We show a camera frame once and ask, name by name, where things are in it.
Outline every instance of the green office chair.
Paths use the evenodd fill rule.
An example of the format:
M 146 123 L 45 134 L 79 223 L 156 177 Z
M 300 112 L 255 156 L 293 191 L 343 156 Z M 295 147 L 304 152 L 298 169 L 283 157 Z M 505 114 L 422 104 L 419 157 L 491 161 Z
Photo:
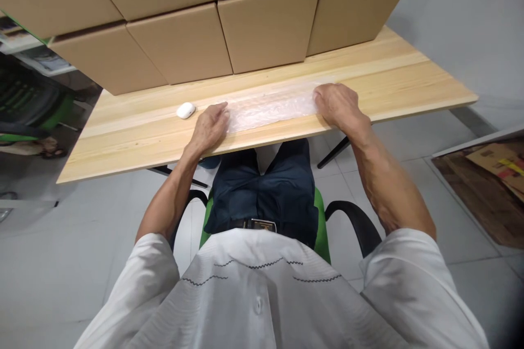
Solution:
M 204 231 L 204 227 L 207 224 L 207 219 L 213 207 L 213 190 L 211 189 L 209 194 L 209 200 L 207 199 L 206 194 L 200 190 L 190 190 L 189 196 L 186 201 L 187 205 L 195 198 L 200 199 L 200 201 L 206 206 L 206 215 L 204 217 L 204 225 L 202 227 L 202 235 L 200 237 L 200 246 L 201 248 L 207 239 L 211 236 L 210 233 Z M 337 210 L 341 210 L 346 213 L 353 228 L 356 233 L 356 237 L 359 241 L 360 251 L 362 252 L 362 257 L 366 257 L 380 244 L 382 239 L 377 232 L 377 229 L 369 219 L 369 217 L 364 213 L 360 207 L 357 205 L 348 202 L 348 201 L 333 201 L 331 202 L 327 209 L 324 211 L 324 201 L 322 200 L 322 195 L 320 191 L 315 188 L 315 207 L 318 209 L 318 230 L 317 230 L 317 241 L 315 242 L 314 251 L 327 263 L 331 264 L 331 257 L 329 256 L 329 242 L 328 242 L 328 231 L 326 229 L 326 222 L 329 220 L 329 217 Z M 176 232 L 178 230 L 178 225 L 175 228 L 175 232 L 172 234 L 169 245 L 171 249 L 175 245 Z
M 0 144 L 44 139 L 73 108 L 74 92 L 0 58 Z

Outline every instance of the zigzag stripe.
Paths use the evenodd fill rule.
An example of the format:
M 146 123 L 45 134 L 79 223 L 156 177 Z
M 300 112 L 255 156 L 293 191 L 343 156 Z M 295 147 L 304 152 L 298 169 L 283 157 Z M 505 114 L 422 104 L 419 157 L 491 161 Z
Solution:
M 339 274 L 339 275 L 335 275 L 334 277 L 332 278 L 323 278 L 323 279 L 318 279 L 318 280 L 303 280 L 303 279 L 300 279 L 300 278 L 297 278 L 297 277 L 293 277 L 293 279 L 296 279 L 297 281 L 301 281 L 301 282 L 330 282 L 330 281 L 333 281 L 339 277 L 341 277 L 342 275 Z
M 216 264 L 216 263 L 214 263 L 213 265 L 217 266 L 217 267 L 225 267 L 225 266 L 227 266 L 228 264 L 230 264 L 232 262 L 237 262 L 238 264 L 241 264 L 242 266 L 248 267 L 248 268 L 250 268 L 252 270 L 257 270 L 257 269 L 261 269 L 261 268 L 264 268 L 264 267 L 272 266 L 273 264 L 278 263 L 278 262 L 280 262 L 283 259 L 284 259 L 284 257 L 282 256 L 280 259 L 277 259 L 274 262 L 261 264 L 260 266 L 249 266 L 248 264 L 244 264 L 244 263 L 241 263 L 239 261 L 235 261 L 233 259 L 231 259 L 229 262 L 227 262 L 225 264 Z M 304 264 L 303 262 L 295 262 L 295 261 L 285 261 L 285 262 L 287 264 Z
M 190 284 L 192 284 L 192 285 L 194 285 L 194 286 L 202 286 L 203 284 L 205 284 L 206 282 L 208 282 L 211 278 L 227 279 L 228 277 L 220 277 L 220 276 L 218 276 L 218 275 L 212 275 L 212 276 L 210 276 L 208 279 L 206 279 L 204 282 L 202 282 L 202 283 L 200 283 L 200 284 L 197 283 L 197 282 L 195 282 L 195 281 L 190 280 L 189 278 L 181 278 L 180 280 L 181 280 L 181 281 L 187 281 L 187 282 L 189 282 Z

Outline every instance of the light wood tabletop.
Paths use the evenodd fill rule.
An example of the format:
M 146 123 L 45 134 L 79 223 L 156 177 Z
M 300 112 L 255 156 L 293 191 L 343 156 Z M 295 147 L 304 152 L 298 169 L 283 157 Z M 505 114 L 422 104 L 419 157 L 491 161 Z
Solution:
M 308 57 L 303 63 L 119 96 L 103 91 L 57 182 L 176 162 L 191 138 L 198 115 L 207 106 L 328 79 L 357 91 L 362 111 L 373 122 L 478 100 L 477 95 L 384 27 L 374 41 Z M 197 112 L 181 120 L 175 112 L 187 101 L 196 105 Z M 313 136 L 329 129 L 319 115 L 280 121 L 228 134 L 210 155 Z

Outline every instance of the white shirt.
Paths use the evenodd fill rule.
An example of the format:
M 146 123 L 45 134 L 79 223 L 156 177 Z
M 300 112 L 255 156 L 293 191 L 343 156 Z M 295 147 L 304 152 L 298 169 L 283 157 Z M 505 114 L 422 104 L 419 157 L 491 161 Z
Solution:
M 147 234 L 75 348 L 488 348 L 430 236 L 397 230 L 361 269 L 358 294 L 300 242 L 233 229 L 180 278 L 167 241 Z

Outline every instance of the bubble wrap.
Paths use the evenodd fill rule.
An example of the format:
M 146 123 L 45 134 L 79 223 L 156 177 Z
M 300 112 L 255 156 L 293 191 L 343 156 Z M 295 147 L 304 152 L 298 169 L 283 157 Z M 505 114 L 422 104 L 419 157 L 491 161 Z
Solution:
M 314 115 L 317 106 L 313 100 L 313 90 L 322 83 L 325 82 L 303 82 L 286 86 L 283 91 L 230 101 L 228 132 L 232 134 L 282 120 Z

